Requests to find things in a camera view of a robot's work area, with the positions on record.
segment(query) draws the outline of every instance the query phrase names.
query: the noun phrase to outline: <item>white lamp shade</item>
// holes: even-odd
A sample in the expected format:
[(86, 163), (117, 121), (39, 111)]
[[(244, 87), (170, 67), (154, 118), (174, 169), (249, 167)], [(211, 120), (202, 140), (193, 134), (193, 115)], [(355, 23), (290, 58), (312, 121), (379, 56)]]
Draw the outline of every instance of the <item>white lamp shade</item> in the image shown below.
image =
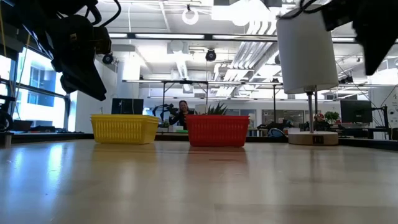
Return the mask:
[(320, 12), (278, 20), (277, 35), (286, 94), (304, 93), (305, 88), (315, 86), (317, 90), (328, 90), (338, 85), (333, 42)]

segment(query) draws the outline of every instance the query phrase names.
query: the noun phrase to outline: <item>plastic basket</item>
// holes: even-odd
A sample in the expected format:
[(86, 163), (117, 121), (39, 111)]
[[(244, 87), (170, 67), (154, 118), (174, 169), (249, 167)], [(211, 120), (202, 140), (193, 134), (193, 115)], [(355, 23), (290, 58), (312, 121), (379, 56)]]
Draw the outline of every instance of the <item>plastic basket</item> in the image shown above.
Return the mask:
[(155, 140), (158, 123), (158, 118), (147, 115), (91, 115), (94, 139), (100, 143), (150, 143)]
[(191, 146), (244, 146), (248, 126), (249, 116), (187, 115)]

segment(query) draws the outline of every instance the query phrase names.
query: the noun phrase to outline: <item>lamp base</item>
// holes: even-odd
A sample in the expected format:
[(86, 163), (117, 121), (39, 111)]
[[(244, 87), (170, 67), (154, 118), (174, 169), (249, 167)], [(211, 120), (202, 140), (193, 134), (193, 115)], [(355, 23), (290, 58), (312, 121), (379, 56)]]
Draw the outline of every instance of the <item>lamp base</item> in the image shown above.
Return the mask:
[(338, 134), (328, 131), (303, 131), (299, 133), (289, 133), (289, 144), (299, 144), (306, 146), (335, 146), (338, 145)]

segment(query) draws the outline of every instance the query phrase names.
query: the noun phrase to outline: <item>red basket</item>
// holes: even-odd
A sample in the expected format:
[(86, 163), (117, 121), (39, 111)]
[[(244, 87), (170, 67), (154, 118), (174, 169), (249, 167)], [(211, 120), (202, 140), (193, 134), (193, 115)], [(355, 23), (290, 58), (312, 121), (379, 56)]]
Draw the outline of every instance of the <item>red basket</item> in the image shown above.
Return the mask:
[(244, 146), (249, 116), (187, 115), (191, 146)]

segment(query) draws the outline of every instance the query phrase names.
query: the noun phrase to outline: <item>woman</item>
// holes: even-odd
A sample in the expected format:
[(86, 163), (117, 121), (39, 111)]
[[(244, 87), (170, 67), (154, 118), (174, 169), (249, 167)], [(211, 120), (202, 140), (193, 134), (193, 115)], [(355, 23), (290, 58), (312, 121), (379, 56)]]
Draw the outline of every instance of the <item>woman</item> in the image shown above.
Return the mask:
[(185, 118), (185, 115), (193, 114), (193, 111), (189, 110), (188, 103), (185, 100), (180, 101), (178, 106), (180, 107), (180, 111), (175, 117), (169, 119), (170, 125), (178, 122), (178, 125), (183, 126), (184, 130), (187, 130), (187, 119)]

